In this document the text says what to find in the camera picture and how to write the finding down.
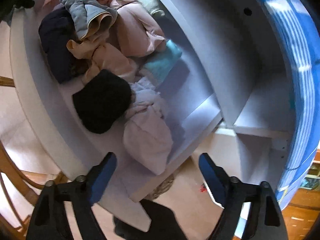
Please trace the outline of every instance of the black knit hat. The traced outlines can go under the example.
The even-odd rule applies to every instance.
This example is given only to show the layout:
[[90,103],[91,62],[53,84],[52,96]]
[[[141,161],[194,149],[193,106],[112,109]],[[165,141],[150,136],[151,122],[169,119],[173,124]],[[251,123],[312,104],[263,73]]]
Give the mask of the black knit hat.
[[103,69],[72,98],[83,125],[90,132],[104,133],[128,109],[131,88],[124,79]]

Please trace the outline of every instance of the dark clothing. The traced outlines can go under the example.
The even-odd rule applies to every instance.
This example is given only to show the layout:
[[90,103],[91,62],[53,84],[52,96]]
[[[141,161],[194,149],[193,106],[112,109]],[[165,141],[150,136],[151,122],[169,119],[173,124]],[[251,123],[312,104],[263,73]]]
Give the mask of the dark clothing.
[[103,69],[72,98],[83,125],[90,132],[104,133],[128,109],[131,88],[124,79]]
[[148,232],[142,232],[113,217],[115,233],[126,240],[187,240],[170,208],[150,200],[140,201],[151,218]]
[[59,83],[86,72],[87,61],[76,59],[66,47],[67,42],[74,40],[76,35],[72,17],[64,7],[44,17],[39,36],[51,73]]

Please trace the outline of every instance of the folded clothes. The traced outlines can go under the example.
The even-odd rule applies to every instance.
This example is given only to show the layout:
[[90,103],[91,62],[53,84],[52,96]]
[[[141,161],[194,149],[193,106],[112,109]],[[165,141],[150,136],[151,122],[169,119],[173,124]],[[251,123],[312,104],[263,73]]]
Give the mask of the folded clothes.
[[163,31],[137,0],[110,1],[119,14],[115,26],[123,55],[143,57],[165,49]]
[[166,8],[160,0],[137,0],[155,19],[165,16]]
[[111,71],[127,82],[134,82],[134,77],[138,70],[136,63],[132,59],[126,58],[118,49],[105,42],[105,40],[99,41],[97,39],[95,42],[91,42],[86,39],[81,44],[70,40],[67,48],[76,58],[90,59],[92,62],[82,78],[84,84],[92,80],[102,69]]
[[125,80],[103,69],[72,98],[83,125],[90,132],[101,134],[128,109],[131,95]]
[[155,52],[146,61],[139,73],[146,76],[157,87],[164,81],[170,70],[181,58],[181,55],[181,49],[172,40],[168,40],[165,51]]
[[131,88],[134,102],[125,113],[128,121],[124,127],[124,147],[135,160],[159,175],[166,168],[173,144],[163,119],[166,105],[146,77],[131,84]]
[[76,38],[74,32],[72,17],[64,7],[49,13],[39,26],[49,68],[59,83],[84,74],[89,67],[87,60],[76,59],[66,47],[70,39]]
[[79,40],[96,39],[114,24],[117,12],[97,0],[60,0],[69,11],[75,23]]

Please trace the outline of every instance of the white shelf unit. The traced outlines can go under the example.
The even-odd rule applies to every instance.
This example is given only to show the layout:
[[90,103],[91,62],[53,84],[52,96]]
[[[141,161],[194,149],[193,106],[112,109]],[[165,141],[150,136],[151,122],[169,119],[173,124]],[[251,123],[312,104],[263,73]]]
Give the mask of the white shelf unit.
[[[236,132],[242,181],[266,180],[275,190],[288,158],[295,112],[289,101],[290,70],[268,12],[256,0],[161,1],[198,54],[225,127]],[[231,153],[219,154],[222,163],[232,161]]]
[[211,82],[180,26],[172,20],[159,20],[165,35],[183,54],[159,87],[169,106],[165,121],[174,145],[166,171],[156,176],[125,151],[124,119],[104,134],[93,134],[82,125],[71,98],[83,87],[80,78],[59,85],[46,65],[37,32],[45,15],[43,1],[35,0],[33,9],[15,10],[12,19],[11,65],[22,108],[44,149],[70,179],[86,174],[107,152],[114,152],[117,168],[99,204],[146,231],[150,219],[138,201],[172,174],[222,119]]
[[[58,85],[41,53],[37,28],[43,1],[35,0],[34,9],[16,10],[13,16],[10,54],[16,89],[40,142],[70,179],[86,174],[108,151],[117,155],[101,206],[147,230],[150,219],[137,202],[191,155],[222,116],[226,127],[237,132],[241,179],[267,180],[276,187],[294,127],[292,85],[276,36],[255,0],[161,0],[176,22],[158,22],[183,54],[159,87],[170,109],[165,121],[174,146],[166,171],[158,176],[126,153],[125,120],[102,135],[81,124],[71,100],[82,88],[79,78]],[[245,15],[244,8],[252,14]],[[232,161],[228,153],[221,154]]]

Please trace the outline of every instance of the screw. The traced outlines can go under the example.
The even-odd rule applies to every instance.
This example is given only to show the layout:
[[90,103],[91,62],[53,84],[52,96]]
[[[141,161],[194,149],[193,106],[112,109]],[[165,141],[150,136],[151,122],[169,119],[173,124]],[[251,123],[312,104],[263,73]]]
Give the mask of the screw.
[[235,176],[232,176],[230,177],[230,181],[233,182],[233,183],[238,183],[239,182],[239,179]]
[[76,181],[84,182],[85,181],[85,176],[84,175],[79,175],[78,177],[76,177]]
[[263,187],[265,187],[265,188],[270,187],[269,183],[266,182],[266,181],[261,182],[261,186],[263,186]]
[[54,185],[54,181],[53,180],[48,180],[45,184],[46,187],[51,187]]

